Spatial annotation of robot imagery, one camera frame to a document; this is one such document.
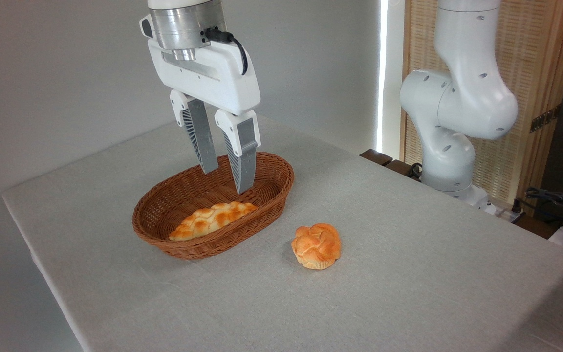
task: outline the metal cylinder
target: metal cylinder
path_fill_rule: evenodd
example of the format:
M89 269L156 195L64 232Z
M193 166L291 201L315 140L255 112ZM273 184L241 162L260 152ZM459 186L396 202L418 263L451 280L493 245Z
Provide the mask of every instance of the metal cylinder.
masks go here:
M149 11L158 44L171 50L177 60L194 60L195 48L210 45L204 35L206 29L226 30L221 0L180 9Z

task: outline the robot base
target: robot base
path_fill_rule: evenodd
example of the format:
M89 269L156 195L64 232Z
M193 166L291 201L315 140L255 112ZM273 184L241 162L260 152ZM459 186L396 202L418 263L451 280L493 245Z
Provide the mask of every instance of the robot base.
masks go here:
M497 208L488 201L488 193L485 192L483 188L473 184L463 190L444 193L472 205L475 208L481 209L488 214L494 215L497 211Z

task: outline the oval basket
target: oval basket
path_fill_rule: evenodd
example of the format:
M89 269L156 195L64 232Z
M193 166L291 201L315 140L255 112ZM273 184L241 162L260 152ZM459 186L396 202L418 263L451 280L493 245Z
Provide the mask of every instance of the oval basket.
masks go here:
M295 180L295 173L286 160L275 154L257 152L253 187L237 194L227 156L217 159L218 169L207 175L197 165L150 189L134 209L134 232L171 256L200 259L225 252L279 218ZM179 242L168 239L195 210L233 201L252 203L258 208L200 238Z

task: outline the round bun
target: round bun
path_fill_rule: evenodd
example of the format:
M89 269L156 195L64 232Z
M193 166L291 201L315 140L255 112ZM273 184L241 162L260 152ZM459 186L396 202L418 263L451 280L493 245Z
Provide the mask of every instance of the round bun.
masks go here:
M205 236L257 209L251 203L219 203L196 210L169 234L171 241L186 241Z
M297 261L308 269L326 269L340 258L338 230L329 223L299 227L291 245Z

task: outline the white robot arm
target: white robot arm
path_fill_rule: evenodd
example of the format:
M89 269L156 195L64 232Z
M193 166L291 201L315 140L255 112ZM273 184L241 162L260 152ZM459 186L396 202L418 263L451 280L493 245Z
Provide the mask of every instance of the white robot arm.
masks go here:
M253 185L261 144L253 111L260 89L249 54L225 32L221 0L148 0L148 7L140 28L160 80L172 88L178 125L208 173L218 164L203 103L219 108L215 122L225 136L237 192L244 192Z
M489 212L487 193L471 183L475 150L465 134L501 138L518 116L494 54L499 6L439 0L434 45L451 73L413 71L400 92L422 144L422 182Z

